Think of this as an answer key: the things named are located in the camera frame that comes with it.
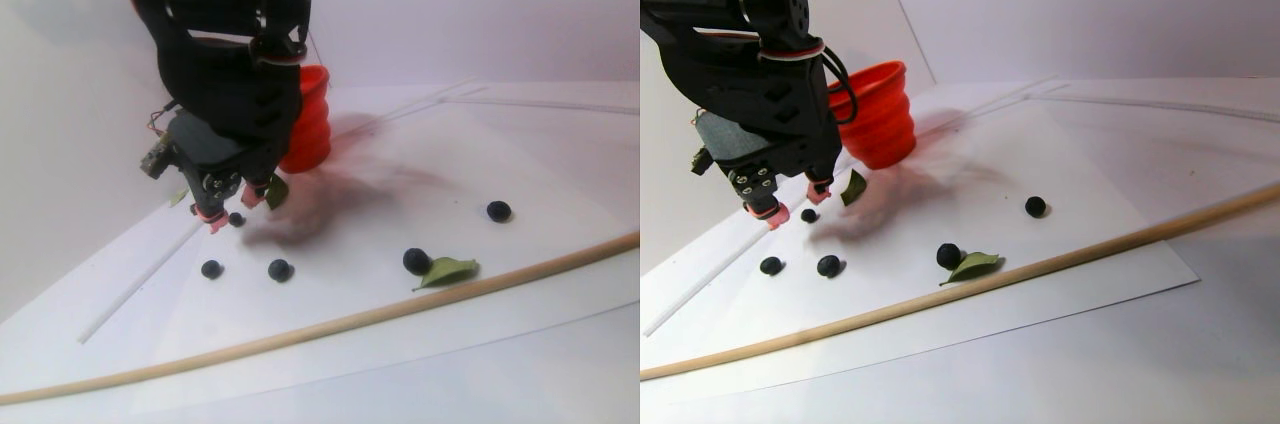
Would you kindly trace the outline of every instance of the orange collapsible cup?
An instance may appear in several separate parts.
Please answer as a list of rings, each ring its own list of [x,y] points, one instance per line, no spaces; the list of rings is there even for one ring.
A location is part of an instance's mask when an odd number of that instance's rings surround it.
[[[324,67],[302,67],[302,111],[293,123],[289,151],[280,159],[280,170],[297,174],[311,170],[329,156],[329,70]]]
[[[840,82],[831,85],[836,88]],[[840,127],[840,141],[855,159],[882,169],[906,158],[915,149],[915,122],[906,99],[906,64],[890,60],[849,76],[858,96],[858,117]],[[852,105],[845,90],[827,94],[837,119],[849,118]]]

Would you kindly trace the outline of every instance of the white backdrop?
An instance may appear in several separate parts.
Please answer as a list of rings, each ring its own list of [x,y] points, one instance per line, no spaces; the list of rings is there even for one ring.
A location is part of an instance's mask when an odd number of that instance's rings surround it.
[[[938,82],[1280,76],[1275,3],[902,0]]]
[[[155,59],[129,0],[0,0],[0,320],[182,186],[138,170]]]
[[[883,60],[906,63],[908,94],[933,86],[933,76],[911,36],[897,0],[809,0],[813,26],[850,70]],[[648,270],[726,215],[741,209],[723,174],[689,172],[700,146],[689,126],[694,104],[667,79],[658,46],[640,46],[640,259]]]
[[[334,86],[635,81],[636,0],[315,0]]]

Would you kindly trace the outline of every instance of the wooden dowel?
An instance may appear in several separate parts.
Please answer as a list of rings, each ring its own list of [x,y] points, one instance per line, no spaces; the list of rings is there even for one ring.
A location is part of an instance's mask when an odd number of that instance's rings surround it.
[[[1070,251],[1060,256],[1046,259],[1034,264],[992,274],[965,284],[927,293],[920,297],[897,302],[873,311],[858,314],[829,324],[823,324],[815,328],[800,330],[792,334],[776,337],[768,341],[755,342],[749,346],[736,347],[727,351],[721,351],[695,359],[689,359],[667,365],[659,365],[657,368],[644,369],[640,371],[640,380],[687,373],[690,370],[698,370],[698,369],[710,368],[713,365],[721,365],[724,363],[732,363],[736,360],[754,357],[763,354],[769,354],[787,347],[799,346],[803,343],[818,341],[840,333],[850,332],[854,329],[864,328],[890,319],[901,318],[911,313],[918,313],[947,302],[959,301],[965,297],[975,296],[1018,282],[1024,282],[1027,279],[1042,277],[1044,274],[1051,274],[1066,268],[1071,268],[1110,255],[1124,252],[1130,249],[1146,246],[1152,242],[1165,241],[1167,238],[1178,237],[1188,232],[1217,223],[1220,220],[1243,213],[1248,213],[1248,210],[1257,209],[1262,205],[1271,204],[1276,199],[1280,199],[1280,182],[1271,183],[1263,188],[1240,196],[1235,196],[1220,204],[1215,204],[1208,208],[1199,209],[1189,214],[1184,214],[1179,218],[1170,219],[1165,223],[1160,223],[1138,232],[1132,232],[1125,236],[1120,236],[1108,241],[1103,241],[1097,245]]]
[[[424,310],[440,307],[490,292],[503,291],[524,283],[534,282],[544,277],[559,274],[566,270],[581,268],[598,260],[612,257],[640,246],[640,232],[613,238],[573,254],[563,255],[527,268],[512,270],[506,274],[494,275],[460,286],[454,286],[439,292],[420,297],[408,298],[379,309],[356,313],[344,318],[338,318],[308,325],[301,329],[264,337],[242,345],[205,352],[201,355],[179,359],[170,363],[156,364],[141,369],[134,369],[119,374],[104,375],[100,378],[83,379],[73,383],[45,387],[40,389],[14,392],[0,396],[0,406],[36,401],[42,398],[68,396],[81,392],[104,389],[122,384],[136,383],[159,377],[178,374],[192,369],[200,369],[214,364],[221,364],[256,354],[293,346],[296,343],[317,339],[339,332],[362,328],[365,325],[397,319]]]

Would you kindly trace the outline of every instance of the white paper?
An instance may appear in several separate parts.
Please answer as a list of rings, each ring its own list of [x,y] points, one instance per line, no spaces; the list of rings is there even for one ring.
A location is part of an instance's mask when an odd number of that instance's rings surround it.
[[[332,120],[352,118],[367,119]],[[63,341],[74,343],[97,302],[110,301],[133,274],[100,283],[86,281],[102,274],[86,272],[92,269],[69,274],[55,288],[79,295],[42,296],[29,319],[0,328],[0,392],[160,364],[435,292],[411,292],[419,278],[401,264],[408,247],[476,259],[483,279],[632,232],[636,187],[626,170],[637,152],[635,123],[616,113],[447,104],[375,126],[370,136],[334,140],[320,168],[288,177],[284,206],[246,210],[229,200],[247,224],[198,232],[84,346]],[[513,219],[485,218],[492,200],[511,204]],[[160,225],[191,219],[183,209],[157,214],[148,219],[163,218]],[[82,268],[146,268],[146,257],[125,261],[125,251],[147,254],[143,233],[168,236],[154,228],[140,224],[113,245],[120,250]],[[219,279],[200,275],[206,259],[224,265]],[[294,265],[291,281],[268,277],[273,259]],[[635,302],[637,275],[639,252],[630,251],[445,307],[104,392],[116,396],[113,406],[123,401],[146,412],[439,355]],[[32,405],[59,409],[58,401]]]
[[[817,209],[822,214],[818,223],[783,225],[748,250],[643,341],[644,368],[750,345],[937,291],[948,275],[934,261],[943,242],[1000,254],[1009,270],[1148,224],[1034,104],[933,133],[905,163],[867,178],[868,191],[850,208],[842,208],[837,199],[823,202]],[[837,177],[837,182],[840,191],[847,177]],[[1048,201],[1047,218],[1024,213],[1030,195]],[[818,257],[827,254],[847,261],[835,279],[814,270]],[[787,263],[782,273],[759,273],[758,264],[768,255]],[[641,391],[646,402],[660,404],[803,380],[1196,279],[1167,246],[1147,246],[815,343],[648,380]]]

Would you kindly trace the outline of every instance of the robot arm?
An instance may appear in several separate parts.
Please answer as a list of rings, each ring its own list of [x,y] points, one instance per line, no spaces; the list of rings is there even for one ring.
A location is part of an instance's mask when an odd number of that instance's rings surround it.
[[[223,201],[241,181],[248,182],[243,204],[257,205],[288,151],[302,108],[298,73],[311,0],[132,3],[174,99],[165,110],[180,105],[142,169],[159,178],[177,167],[196,200],[193,213],[216,232],[228,218]]]
[[[837,124],[851,122],[858,104],[844,64],[809,35],[808,0],[640,0],[640,27],[672,85],[705,110],[694,119],[704,143],[694,173],[717,164],[746,213],[771,229],[788,218],[773,196],[777,174],[804,173],[813,204],[831,196]],[[827,87],[823,67],[841,86]],[[854,113],[838,120],[827,104],[836,91],[854,99]]]

